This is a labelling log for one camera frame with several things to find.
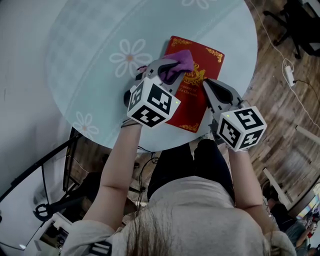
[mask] gold ornate emblem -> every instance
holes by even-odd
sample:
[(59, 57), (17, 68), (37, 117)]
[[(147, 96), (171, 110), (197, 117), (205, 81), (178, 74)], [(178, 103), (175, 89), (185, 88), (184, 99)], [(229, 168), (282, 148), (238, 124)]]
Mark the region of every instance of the gold ornate emblem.
[(172, 47), (175, 47), (176, 45), (191, 45), (191, 44), (192, 44), (192, 42), (189, 42), (189, 41), (187, 41), (187, 40), (182, 40), (182, 39), (174, 38), (171, 46), (172, 46)]
[(193, 125), (193, 126), (184, 124), (184, 125), (180, 125), (179, 127), (180, 127), (180, 128), (183, 128), (183, 129), (186, 129), (186, 130), (188, 130), (188, 131), (196, 132), (197, 129), (198, 129), (198, 127), (199, 127), (199, 124), (196, 123), (196, 124)]
[(218, 58), (218, 62), (220, 63), (222, 61), (222, 57), (224, 56), (222, 53), (217, 52), (216, 50), (205, 48), (209, 53), (213, 54)]
[(183, 81), (186, 84), (199, 87), (202, 81), (205, 79), (205, 69), (198, 70), (199, 64), (193, 62), (193, 71), (190, 73), (185, 73)]

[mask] black pants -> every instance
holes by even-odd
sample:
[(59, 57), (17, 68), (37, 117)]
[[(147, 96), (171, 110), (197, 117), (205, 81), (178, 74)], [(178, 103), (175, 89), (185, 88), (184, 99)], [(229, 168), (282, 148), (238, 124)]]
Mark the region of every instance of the black pants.
[(210, 139), (201, 140), (191, 155), (189, 144), (162, 151), (154, 168), (147, 198), (163, 185), (189, 176), (198, 176), (220, 183), (235, 201), (235, 192), (228, 165), (217, 144)]
[(286, 232), (293, 224), (296, 223), (297, 219), (291, 217), (288, 214), (287, 208), (282, 203), (277, 203), (270, 210), (273, 217), (275, 218), (276, 223), (278, 224), (279, 229), (282, 232)]

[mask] red book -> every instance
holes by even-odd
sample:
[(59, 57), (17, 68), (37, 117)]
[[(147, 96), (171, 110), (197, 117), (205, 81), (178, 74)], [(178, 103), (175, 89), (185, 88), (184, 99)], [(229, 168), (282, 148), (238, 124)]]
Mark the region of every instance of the red book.
[(181, 104), (167, 124), (196, 133), (207, 109), (202, 82), (206, 78), (218, 79), (225, 55), (205, 45), (177, 36), (171, 37), (165, 55), (181, 50), (191, 51), (194, 70), (191, 73), (185, 73), (175, 94)]

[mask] wrist strap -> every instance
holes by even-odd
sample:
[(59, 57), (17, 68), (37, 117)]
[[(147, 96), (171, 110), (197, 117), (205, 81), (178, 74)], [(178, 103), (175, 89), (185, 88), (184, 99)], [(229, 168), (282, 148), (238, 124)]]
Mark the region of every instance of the wrist strap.
[(229, 149), (229, 150), (232, 150), (232, 151), (234, 151), (234, 152), (248, 152), (248, 149), (246, 148), (246, 149), (240, 149), (240, 150), (238, 150), (238, 151), (235, 151), (232, 147), (230, 147), (227, 143), (225, 144), (225, 147), (227, 148), (227, 149)]
[(122, 125), (121, 125), (121, 129), (124, 127), (128, 127), (128, 126), (136, 126), (136, 125), (141, 125), (141, 123), (136, 122), (135, 120), (132, 119), (127, 119), (125, 121), (123, 121)]

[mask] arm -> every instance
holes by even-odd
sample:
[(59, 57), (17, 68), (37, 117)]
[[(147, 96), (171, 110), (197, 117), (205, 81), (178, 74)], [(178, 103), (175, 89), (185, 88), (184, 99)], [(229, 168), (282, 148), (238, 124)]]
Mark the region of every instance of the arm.
[(234, 152), (231, 149), (228, 152), (236, 207), (250, 214), (264, 234), (276, 230), (274, 223), (263, 207), (261, 187), (248, 152)]
[(102, 171), (98, 194), (83, 220), (102, 222), (115, 231), (120, 227), (131, 183), (142, 125), (120, 130)]
[(296, 248), (298, 248), (298, 247), (300, 247), (303, 243), (304, 243), (304, 241), (308, 238), (308, 234), (314, 229), (314, 225), (313, 225), (313, 223), (310, 225), (310, 227), (308, 227), (307, 229), (306, 229), (306, 231), (304, 231), (301, 235), (300, 235), (300, 237), (299, 237), (299, 239), (296, 241), (296, 243), (295, 243), (295, 247)]

